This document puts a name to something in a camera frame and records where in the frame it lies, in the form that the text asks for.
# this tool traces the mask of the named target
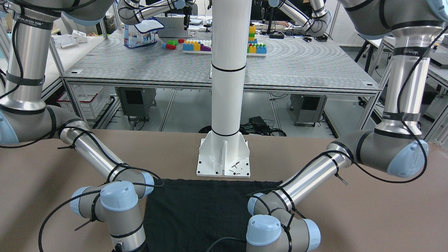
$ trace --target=light blue joint cap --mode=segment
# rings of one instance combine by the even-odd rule
[[[73,20],[75,23],[80,24],[80,25],[82,25],[82,26],[94,26],[94,25],[98,24],[98,22],[99,22],[101,19],[103,19],[103,18],[100,18],[100,19],[95,20],[95,21],[85,21],[85,20],[81,20],[81,19],[77,19],[77,18],[75,18],[75,17],[72,17],[72,16],[70,16],[70,15],[69,15],[68,13],[66,13],[66,12],[63,12],[63,13],[64,13],[65,16],[67,16],[68,18],[70,18],[71,20]]]
[[[448,21],[448,0],[428,0],[428,4],[438,18]]]
[[[129,181],[119,181],[106,185],[100,192],[99,200],[105,209],[123,212],[137,205],[138,196]]]
[[[320,230],[316,223],[310,219],[302,219],[308,226],[308,235],[310,236],[310,243],[307,251],[317,249],[320,245]]]
[[[17,144],[19,138],[4,114],[0,111],[0,143]]]
[[[277,7],[280,4],[280,0],[269,0],[268,2],[271,7]]]
[[[280,221],[271,215],[252,216],[247,226],[246,240],[254,246],[266,246],[275,242],[281,234]]]
[[[145,178],[145,184],[154,185],[154,178],[151,176],[151,174],[149,174],[146,171],[141,172],[141,174]],[[145,187],[145,195],[143,195],[143,197],[152,193],[153,190],[154,190],[154,187]]]
[[[174,2],[174,7],[176,7],[176,9],[183,9],[185,7],[185,0],[177,0]]]
[[[392,32],[388,32],[388,33],[381,34],[381,35],[365,35],[365,34],[362,34],[360,32],[358,32],[358,33],[361,36],[361,38],[368,39],[368,40],[382,39],[385,36],[389,36],[390,34],[392,34]]]
[[[263,196],[263,195],[266,195],[266,194],[261,193],[261,192],[254,194],[254,196],[257,196],[257,197],[261,197],[261,196]],[[251,197],[251,198],[249,199],[249,202],[247,202],[247,211],[249,211],[249,213],[250,213],[252,216],[254,215],[255,204],[257,204],[257,201],[258,201],[257,198]]]
[[[429,153],[428,144],[420,140],[423,148],[425,149],[426,156]],[[400,178],[410,178],[417,174],[417,172],[425,164],[425,158],[422,153],[422,149],[418,145],[417,141],[413,141],[404,147],[392,160],[388,167],[388,174],[397,176]]]
[[[73,198],[73,197],[76,197],[76,196],[78,196],[78,195],[83,194],[83,192],[84,192],[87,188],[90,188],[90,187],[81,187],[81,188],[79,188],[78,190],[75,191],[75,193],[73,193],[72,198]],[[72,202],[70,202],[70,208],[72,209],[72,211],[73,211],[75,214],[77,214],[77,215],[83,217],[83,216],[81,215],[81,213],[79,212],[79,200],[80,200],[80,198],[77,198],[77,199],[75,199],[75,200],[72,200]]]

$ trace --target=purple block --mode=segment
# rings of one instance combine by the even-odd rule
[[[204,52],[211,52],[211,48],[208,47],[208,46],[205,46],[205,45],[201,44],[201,51],[204,51]]]

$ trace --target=metal workbench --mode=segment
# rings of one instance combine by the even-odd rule
[[[372,62],[373,67],[369,69],[370,75],[373,73],[375,66],[378,65],[383,51],[387,49],[393,52],[394,48],[395,48],[395,38],[384,37],[381,40],[381,43],[379,44],[378,50]],[[448,48],[444,46],[439,46],[437,48],[437,52],[448,52]],[[391,64],[389,64],[386,68],[386,73],[384,74],[383,79],[381,80],[382,83],[386,83],[388,81],[390,67]],[[433,62],[430,62],[428,69],[428,76],[433,78],[440,85],[448,89],[448,69],[442,69]],[[438,136],[436,132],[443,125],[446,118],[448,118],[448,104],[442,109],[442,112],[438,115],[438,117],[435,118],[428,132],[423,135],[423,139],[425,141],[431,141],[432,139],[437,138]]]
[[[140,48],[123,46],[115,31],[62,76],[70,85],[211,89],[211,54],[161,48],[166,39]],[[192,39],[211,39],[198,32]],[[245,91],[372,97],[358,129],[364,127],[381,88],[337,44],[257,36],[267,57],[248,56]]]

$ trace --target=person's hand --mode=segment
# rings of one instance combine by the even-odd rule
[[[279,26],[289,27],[289,23],[286,21],[277,21],[276,24]]]

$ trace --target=white pillar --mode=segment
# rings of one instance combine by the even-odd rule
[[[239,133],[250,8],[251,0],[213,1],[213,131],[201,141],[198,176],[250,177],[249,148]]]

